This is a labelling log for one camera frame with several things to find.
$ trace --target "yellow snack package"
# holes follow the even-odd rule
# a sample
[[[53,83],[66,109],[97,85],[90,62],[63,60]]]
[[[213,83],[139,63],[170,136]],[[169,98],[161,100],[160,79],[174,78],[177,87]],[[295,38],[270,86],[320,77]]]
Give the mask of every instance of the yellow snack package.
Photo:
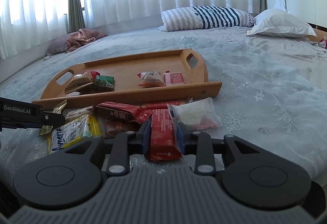
[[[65,99],[64,101],[60,102],[58,105],[56,105],[53,110],[52,110],[52,113],[59,113],[61,114],[63,108],[65,108],[67,104],[67,100]],[[49,125],[43,125],[43,127],[40,129],[39,131],[39,135],[45,135],[45,134],[48,134],[50,133],[52,130],[52,126],[49,126]]]
[[[86,114],[52,131],[48,138],[49,154],[71,146],[84,137],[101,135],[100,126],[93,114]]]

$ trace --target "white pillow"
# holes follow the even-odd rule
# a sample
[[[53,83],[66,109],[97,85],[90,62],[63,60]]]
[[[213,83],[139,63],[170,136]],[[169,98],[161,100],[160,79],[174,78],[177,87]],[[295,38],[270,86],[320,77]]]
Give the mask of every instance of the white pillow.
[[[267,9],[254,19],[254,27],[247,31],[247,35],[261,34],[272,37],[303,37],[316,36],[313,28],[281,9]]]

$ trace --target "striped pillow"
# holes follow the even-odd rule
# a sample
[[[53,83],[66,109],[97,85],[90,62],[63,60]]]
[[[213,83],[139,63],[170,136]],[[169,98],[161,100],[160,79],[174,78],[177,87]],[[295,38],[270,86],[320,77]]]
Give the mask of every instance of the striped pillow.
[[[163,31],[216,27],[253,27],[254,18],[247,12],[217,6],[176,8],[161,13]]]

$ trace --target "ribbed gray surface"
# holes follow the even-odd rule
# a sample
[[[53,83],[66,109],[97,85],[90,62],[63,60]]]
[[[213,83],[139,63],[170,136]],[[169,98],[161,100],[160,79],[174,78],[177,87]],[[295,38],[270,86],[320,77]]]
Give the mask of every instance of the ribbed gray surface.
[[[78,207],[51,212],[24,206],[10,221],[14,224],[308,224],[313,219],[300,207],[280,212],[246,208],[228,197],[214,178],[198,176],[188,167],[164,168],[164,171],[137,167],[124,177],[110,178],[96,196]]]

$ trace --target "wooden tray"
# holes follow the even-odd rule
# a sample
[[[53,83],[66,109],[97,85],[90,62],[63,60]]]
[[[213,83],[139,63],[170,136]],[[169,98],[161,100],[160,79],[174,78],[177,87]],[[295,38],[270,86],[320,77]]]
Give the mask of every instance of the wooden tray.
[[[190,60],[197,64],[192,68]],[[138,73],[157,71],[164,75],[170,72],[182,72],[184,85],[167,87],[139,87]],[[101,75],[115,77],[115,91],[80,95],[73,92],[65,95],[64,90],[72,77],[85,71],[97,71]],[[65,74],[71,77],[63,84],[57,81]],[[188,98],[201,99],[218,95],[222,82],[208,82],[208,71],[200,54],[191,49],[166,50],[101,59],[70,66],[55,75],[45,87],[40,100],[33,103],[41,105],[42,110],[52,110],[59,102],[67,99],[66,109],[83,108],[105,101],[127,104],[142,104]]]

